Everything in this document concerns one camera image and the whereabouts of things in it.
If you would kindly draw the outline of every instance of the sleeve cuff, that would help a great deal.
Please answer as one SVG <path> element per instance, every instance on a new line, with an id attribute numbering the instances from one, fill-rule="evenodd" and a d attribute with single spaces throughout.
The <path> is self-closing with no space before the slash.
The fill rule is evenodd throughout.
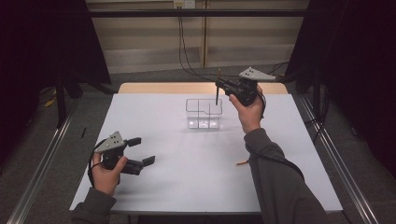
<path id="1" fill-rule="evenodd" d="M 116 199 L 94 188 L 90 188 L 84 201 L 84 209 L 106 216 L 116 203 Z"/>
<path id="2" fill-rule="evenodd" d="M 244 137 L 247 150 L 259 155 L 285 158 L 285 154 L 277 143 L 271 141 L 263 128 L 255 129 Z"/>

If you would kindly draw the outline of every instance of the transparent box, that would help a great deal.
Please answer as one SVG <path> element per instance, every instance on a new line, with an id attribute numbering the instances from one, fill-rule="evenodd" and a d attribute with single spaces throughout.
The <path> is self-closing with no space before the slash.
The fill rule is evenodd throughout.
<path id="1" fill-rule="evenodd" d="M 222 101 L 215 99 L 188 99 L 187 123 L 191 129 L 218 129 L 222 114 Z"/>

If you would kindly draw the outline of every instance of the power outlet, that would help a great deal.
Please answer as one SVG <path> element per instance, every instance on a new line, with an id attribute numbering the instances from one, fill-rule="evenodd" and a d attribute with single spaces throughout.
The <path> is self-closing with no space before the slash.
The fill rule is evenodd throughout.
<path id="1" fill-rule="evenodd" d="M 174 0 L 174 9 L 184 8 L 184 0 Z"/>
<path id="2" fill-rule="evenodd" d="M 247 70 L 241 72 L 239 74 L 240 77 L 245 77 L 247 79 L 251 79 L 251 80 L 260 80 L 260 81 L 274 81 L 275 77 L 273 76 L 269 76 L 267 74 L 265 74 L 264 72 L 261 72 L 259 70 L 256 70 L 252 67 L 249 67 Z"/>
<path id="3" fill-rule="evenodd" d="M 183 8 L 195 9 L 195 0 L 184 0 Z"/>

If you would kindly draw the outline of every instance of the black curtain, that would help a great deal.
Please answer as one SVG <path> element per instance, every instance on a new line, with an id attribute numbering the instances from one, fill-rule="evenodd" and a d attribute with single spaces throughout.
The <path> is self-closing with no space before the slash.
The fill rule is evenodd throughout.
<path id="1" fill-rule="evenodd" d="M 61 72 L 71 86 L 110 78 L 84 0 L 2 1 L 0 30 L 3 163 L 33 116 L 40 90 L 54 86 Z"/>
<path id="2" fill-rule="evenodd" d="M 306 92 L 319 71 L 351 125 L 396 176 L 396 2 L 311 0 L 308 8 L 332 15 L 304 19 L 286 77 Z"/>

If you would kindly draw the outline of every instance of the human hand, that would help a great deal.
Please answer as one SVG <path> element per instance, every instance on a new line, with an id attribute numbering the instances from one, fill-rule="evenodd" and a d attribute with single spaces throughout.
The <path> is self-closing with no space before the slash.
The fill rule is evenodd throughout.
<path id="1" fill-rule="evenodd" d="M 92 164 L 101 162 L 101 154 L 94 153 L 92 157 Z M 107 170 L 101 163 L 92 168 L 92 176 L 95 188 L 110 196 L 114 195 L 116 186 L 119 184 L 120 173 L 124 168 L 128 159 L 121 157 L 113 170 Z"/>
<path id="2" fill-rule="evenodd" d="M 262 93 L 262 88 L 258 85 L 257 91 Z M 242 105 L 236 96 L 230 95 L 230 101 L 238 111 L 238 117 L 242 124 L 242 130 L 244 133 L 250 133 L 251 131 L 261 127 L 260 120 L 262 119 L 262 100 L 256 97 L 253 104 L 250 106 Z"/>

